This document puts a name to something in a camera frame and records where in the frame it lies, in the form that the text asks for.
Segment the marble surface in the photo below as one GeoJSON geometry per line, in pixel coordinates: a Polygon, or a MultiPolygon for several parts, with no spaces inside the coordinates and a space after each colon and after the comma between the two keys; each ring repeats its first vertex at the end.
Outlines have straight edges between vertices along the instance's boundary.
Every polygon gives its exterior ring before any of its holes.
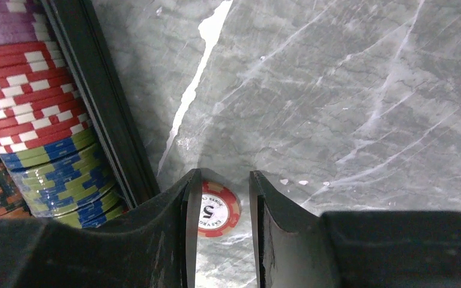
{"type": "Polygon", "coordinates": [[[161,188],[241,199],[197,287],[256,287],[250,170],[314,214],[461,211],[461,1],[93,3],[161,188]]]}

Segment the gray marble table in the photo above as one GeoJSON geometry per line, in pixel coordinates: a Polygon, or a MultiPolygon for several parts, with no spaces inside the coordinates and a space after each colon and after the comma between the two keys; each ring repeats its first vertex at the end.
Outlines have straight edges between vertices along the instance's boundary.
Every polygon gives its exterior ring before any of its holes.
{"type": "Polygon", "coordinates": [[[461,1],[93,0],[162,189],[241,199],[197,287],[255,287],[248,173],[314,214],[461,211],[461,1]]]}

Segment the white chip center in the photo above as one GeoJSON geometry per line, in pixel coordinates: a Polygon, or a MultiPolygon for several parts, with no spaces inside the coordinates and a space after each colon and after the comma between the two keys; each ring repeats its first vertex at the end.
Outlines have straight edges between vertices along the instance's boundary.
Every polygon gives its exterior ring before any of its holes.
{"type": "Polygon", "coordinates": [[[205,230],[217,230],[229,218],[229,207],[218,196],[203,194],[200,205],[199,228],[205,230]]]}

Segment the marble countertop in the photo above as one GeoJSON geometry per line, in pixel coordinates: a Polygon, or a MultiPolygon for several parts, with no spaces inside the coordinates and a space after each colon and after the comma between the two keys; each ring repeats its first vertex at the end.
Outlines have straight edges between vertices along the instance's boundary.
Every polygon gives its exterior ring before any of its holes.
{"type": "Polygon", "coordinates": [[[93,3],[162,190],[241,199],[197,287],[256,287],[251,170],[314,214],[461,211],[461,1],[93,3]]]}

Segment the chip rack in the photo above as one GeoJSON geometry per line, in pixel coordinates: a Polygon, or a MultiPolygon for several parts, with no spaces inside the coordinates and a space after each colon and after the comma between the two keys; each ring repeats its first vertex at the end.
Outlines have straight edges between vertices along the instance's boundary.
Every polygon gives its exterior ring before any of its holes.
{"type": "Polygon", "coordinates": [[[160,189],[89,0],[41,0],[128,207],[160,189]]]}

